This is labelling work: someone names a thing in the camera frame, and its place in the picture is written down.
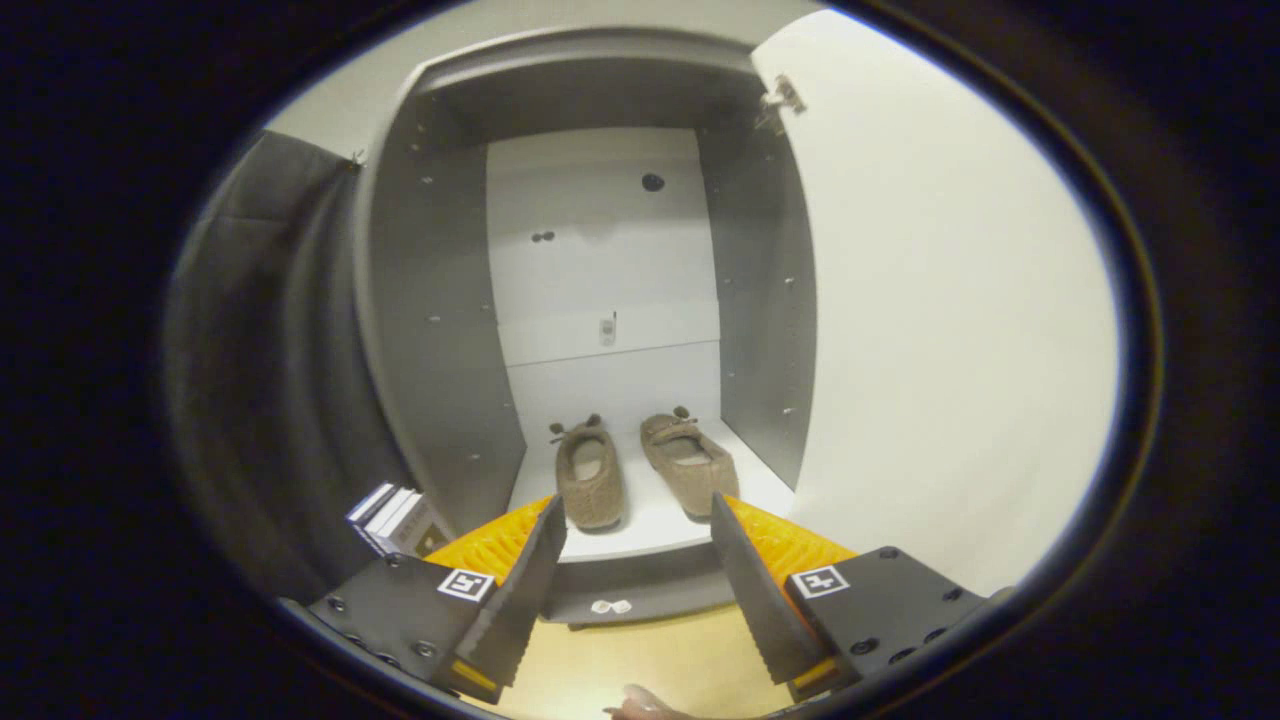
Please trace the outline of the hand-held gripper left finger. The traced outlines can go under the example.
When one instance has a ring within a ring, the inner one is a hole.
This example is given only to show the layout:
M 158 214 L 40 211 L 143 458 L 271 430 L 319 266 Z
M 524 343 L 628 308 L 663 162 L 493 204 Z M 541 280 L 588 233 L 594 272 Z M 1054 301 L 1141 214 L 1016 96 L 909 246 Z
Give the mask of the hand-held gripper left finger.
M 282 610 L 358 673 L 424 700 L 495 703 L 515 684 L 567 538 L 564 502 L 507 512 L 420 557 L 374 559 Z

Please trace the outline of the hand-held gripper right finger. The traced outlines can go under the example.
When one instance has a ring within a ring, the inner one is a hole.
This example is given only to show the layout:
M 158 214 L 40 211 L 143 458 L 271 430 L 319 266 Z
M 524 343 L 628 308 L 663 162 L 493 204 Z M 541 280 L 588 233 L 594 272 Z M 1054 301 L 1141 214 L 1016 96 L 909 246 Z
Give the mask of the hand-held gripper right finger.
M 1009 596 L 977 594 L 895 546 L 855 553 L 719 493 L 710 537 L 771 679 L 796 701 L 920 653 Z

